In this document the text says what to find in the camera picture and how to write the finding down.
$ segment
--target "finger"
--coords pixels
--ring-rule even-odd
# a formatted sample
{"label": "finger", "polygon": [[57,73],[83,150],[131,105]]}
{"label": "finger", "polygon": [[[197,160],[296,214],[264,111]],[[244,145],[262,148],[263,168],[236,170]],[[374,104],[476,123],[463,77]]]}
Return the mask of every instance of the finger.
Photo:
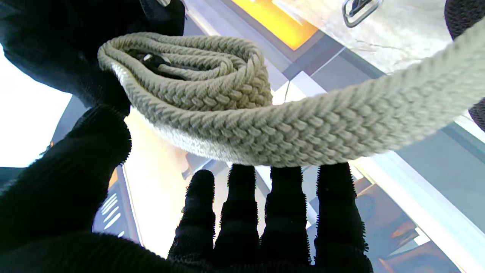
{"label": "finger", "polygon": [[168,253],[169,259],[184,262],[207,262],[211,259],[215,214],[214,176],[208,170],[194,174],[185,194],[182,220]]}
{"label": "finger", "polygon": [[222,207],[221,231],[215,242],[214,261],[221,267],[255,263],[259,235],[254,167],[232,165],[227,185],[229,194]]}
{"label": "finger", "polygon": [[364,223],[356,207],[354,183],[348,163],[320,166],[317,178],[320,215],[315,239],[316,266],[349,266],[371,272],[364,255]]}
{"label": "finger", "polygon": [[108,107],[87,111],[72,131],[0,192],[0,252],[47,237],[91,231],[130,134]]}
{"label": "finger", "polygon": [[266,227],[261,237],[262,260],[309,264],[307,202],[301,168],[271,168],[271,178],[272,189],[265,206]]}

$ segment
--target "orange light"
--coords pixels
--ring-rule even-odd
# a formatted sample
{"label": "orange light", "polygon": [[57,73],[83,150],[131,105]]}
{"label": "orange light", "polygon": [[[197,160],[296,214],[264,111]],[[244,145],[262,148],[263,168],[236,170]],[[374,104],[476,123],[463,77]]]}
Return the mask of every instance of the orange light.
{"label": "orange light", "polygon": [[297,50],[318,31],[307,21],[295,21],[271,0],[232,1],[292,50]]}

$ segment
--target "white surface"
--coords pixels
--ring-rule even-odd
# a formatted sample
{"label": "white surface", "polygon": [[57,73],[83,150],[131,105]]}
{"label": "white surface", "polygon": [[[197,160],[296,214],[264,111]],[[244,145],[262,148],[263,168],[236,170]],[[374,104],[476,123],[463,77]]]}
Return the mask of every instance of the white surface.
{"label": "white surface", "polygon": [[0,167],[26,167],[49,145],[71,94],[38,83],[0,46]]}

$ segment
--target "gloved hand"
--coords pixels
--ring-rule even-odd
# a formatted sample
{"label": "gloved hand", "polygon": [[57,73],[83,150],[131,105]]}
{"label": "gloved hand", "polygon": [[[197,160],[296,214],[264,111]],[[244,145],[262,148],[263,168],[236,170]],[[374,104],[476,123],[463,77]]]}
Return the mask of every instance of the gloved hand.
{"label": "gloved hand", "polygon": [[34,80],[127,115],[123,88],[97,65],[98,47],[133,32],[183,35],[184,21],[180,0],[0,0],[0,43]]}
{"label": "gloved hand", "polygon": [[168,260],[222,271],[243,267],[254,269],[249,272],[271,272],[271,268],[285,265],[286,272],[372,272],[364,254],[364,225],[355,205],[348,163],[320,166],[315,266],[310,265],[301,168],[271,169],[272,189],[266,199],[266,227],[260,240],[255,175],[254,167],[233,165],[221,231],[213,247],[214,176],[207,170],[198,171],[187,188],[184,214]]}

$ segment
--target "braided rope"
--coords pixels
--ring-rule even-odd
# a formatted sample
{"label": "braided rope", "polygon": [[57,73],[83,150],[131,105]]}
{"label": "braided rope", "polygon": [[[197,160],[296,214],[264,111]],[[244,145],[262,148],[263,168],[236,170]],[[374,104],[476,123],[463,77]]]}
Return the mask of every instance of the braided rope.
{"label": "braided rope", "polygon": [[[166,56],[161,77],[126,53]],[[250,41],[129,34],[100,47],[132,104],[174,145],[247,165],[344,162],[421,140],[485,96],[485,20],[446,50],[377,80],[271,105],[268,73]]]}

